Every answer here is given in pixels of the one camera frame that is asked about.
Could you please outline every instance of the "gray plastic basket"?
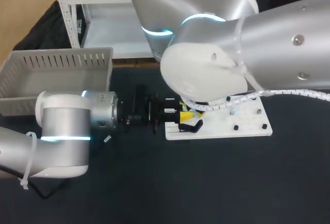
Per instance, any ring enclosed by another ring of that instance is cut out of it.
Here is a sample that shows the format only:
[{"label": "gray plastic basket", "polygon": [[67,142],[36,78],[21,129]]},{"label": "gray plastic basket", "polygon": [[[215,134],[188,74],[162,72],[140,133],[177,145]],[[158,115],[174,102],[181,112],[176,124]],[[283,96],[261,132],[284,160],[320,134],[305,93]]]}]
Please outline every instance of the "gray plastic basket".
[{"label": "gray plastic basket", "polygon": [[109,91],[112,48],[13,51],[0,71],[0,113],[34,115],[43,91]]}]

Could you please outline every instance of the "yellow object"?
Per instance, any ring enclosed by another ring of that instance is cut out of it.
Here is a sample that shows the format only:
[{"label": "yellow object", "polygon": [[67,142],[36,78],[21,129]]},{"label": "yellow object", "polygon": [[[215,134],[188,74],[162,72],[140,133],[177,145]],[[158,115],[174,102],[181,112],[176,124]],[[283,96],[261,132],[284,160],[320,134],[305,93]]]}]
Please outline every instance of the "yellow object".
[{"label": "yellow object", "polygon": [[198,117],[203,117],[204,114],[205,114],[205,112],[203,112],[203,113],[199,113],[199,112],[197,112],[197,116],[198,116]]},{"label": "yellow object", "polygon": [[188,121],[195,117],[193,112],[180,112],[180,123]]}]

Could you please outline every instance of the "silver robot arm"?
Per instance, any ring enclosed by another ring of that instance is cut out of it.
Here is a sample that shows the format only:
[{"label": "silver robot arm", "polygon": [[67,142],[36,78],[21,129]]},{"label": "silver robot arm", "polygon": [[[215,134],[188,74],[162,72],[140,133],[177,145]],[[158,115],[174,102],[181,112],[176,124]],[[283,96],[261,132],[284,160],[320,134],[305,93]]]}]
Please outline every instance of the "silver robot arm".
[{"label": "silver robot arm", "polygon": [[[113,133],[122,108],[115,92],[43,92],[36,102],[42,127],[32,157],[30,177],[72,178],[88,169],[91,129]],[[32,137],[0,127],[0,178],[24,175]]]},{"label": "silver robot arm", "polygon": [[304,0],[234,21],[183,23],[161,72],[176,93],[194,101],[255,91],[256,85],[329,89],[329,45],[330,0]]},{"label": "silver robot arm", "polygon": [[31,160],[30,177],[84,174],[89,160],[90,109],[88,100],[81,96],[48,97],[43,106],[42,137],[37,139],[35,149],[32,137],[0,128],[0,170],[24,175]]}]

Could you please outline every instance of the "wooden floor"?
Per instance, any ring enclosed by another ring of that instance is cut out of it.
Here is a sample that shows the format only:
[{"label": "wooden floor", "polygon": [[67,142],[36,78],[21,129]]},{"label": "wooden floor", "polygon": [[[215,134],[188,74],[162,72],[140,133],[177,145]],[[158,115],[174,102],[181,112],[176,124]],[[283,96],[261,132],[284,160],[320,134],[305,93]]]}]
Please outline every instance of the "wooden floor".
[{"label": "wooden floor", "polygon": [[0,0],[0,65],[55,0]]}]

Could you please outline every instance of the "black table surface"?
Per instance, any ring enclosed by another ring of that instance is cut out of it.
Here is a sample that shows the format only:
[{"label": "black table surface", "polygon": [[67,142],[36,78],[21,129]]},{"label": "black table surface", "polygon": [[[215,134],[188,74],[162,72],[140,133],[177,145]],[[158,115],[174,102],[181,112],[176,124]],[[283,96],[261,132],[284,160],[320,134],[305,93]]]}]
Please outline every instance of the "black table surface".
[{"label": "black table surface", "polygon": [[[157,68],[115,68],[110,89],[127,98],[139,83],[173,96]],[[143,127],[113,137],[48,200],[2,179],[0,223],[329,223],[329,103],[273,96],[263,104],[269,137],[167,141],[163,126],[156,135]],[[40,134],[34,117],[4,126]]]}]

